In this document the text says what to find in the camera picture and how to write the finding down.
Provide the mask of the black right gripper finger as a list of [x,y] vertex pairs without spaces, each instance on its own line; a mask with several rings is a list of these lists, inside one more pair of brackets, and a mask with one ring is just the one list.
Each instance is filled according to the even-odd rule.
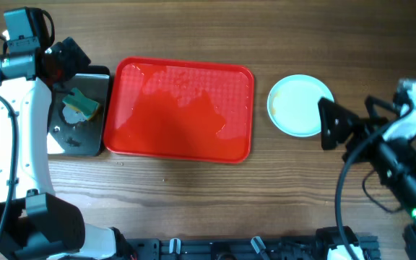
[[374,96],[367,96],[365,99],[365,107],[368,112],[368,117],[365,119],[366,123],[388,123],[389,119],[384,116],[380,116],[377,112],[377,108],[388,111],[394,114],[397,118],[400,115],[399,110],[392,103],[388,103]]
[[360,118],[355,113],[322,97],[318,101],[321,120],[321,147],[333,150],[347,141]]

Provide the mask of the green scrubbing sponge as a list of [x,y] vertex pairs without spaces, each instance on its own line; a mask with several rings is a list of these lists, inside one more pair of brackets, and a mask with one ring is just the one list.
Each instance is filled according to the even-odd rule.
[[66,107],[81,113],[87,121],[93,119],[101,107],[99,102],[89,99],[78,88],[71,89],[62,102]]

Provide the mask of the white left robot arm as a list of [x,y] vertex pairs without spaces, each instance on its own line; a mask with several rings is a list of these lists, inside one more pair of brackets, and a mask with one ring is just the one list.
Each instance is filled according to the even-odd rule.
[[8,259],[135,259],[120,231],[85,223],[80,210],[53,190],[48,119],[59,85],[85,72],[77,43],[55,39],[47,11],[4,13],[0,55],[0,256]]

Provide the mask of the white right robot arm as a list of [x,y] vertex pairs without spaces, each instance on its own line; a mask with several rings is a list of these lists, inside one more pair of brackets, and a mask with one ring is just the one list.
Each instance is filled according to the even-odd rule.
[[[361,118],[325,97],[318,102],[321,146],[333,150],[345,144],[347,150],[334,199],[337,230],[350,258],[356,259],[342,223],[342,190],[355,163],[370,163],[381,185],[399,202],[399,209],[413,220],[404,229],[404,241],[408,257],[416,259],[416,149],[411,145],[413,135],[404,132],[408,120],[416,114],[416,104],[407,95],[397,94],[393,104],[369,96],[365,106],[368,117]],[[400,136],[394,134],[397,129],[403,131]]]

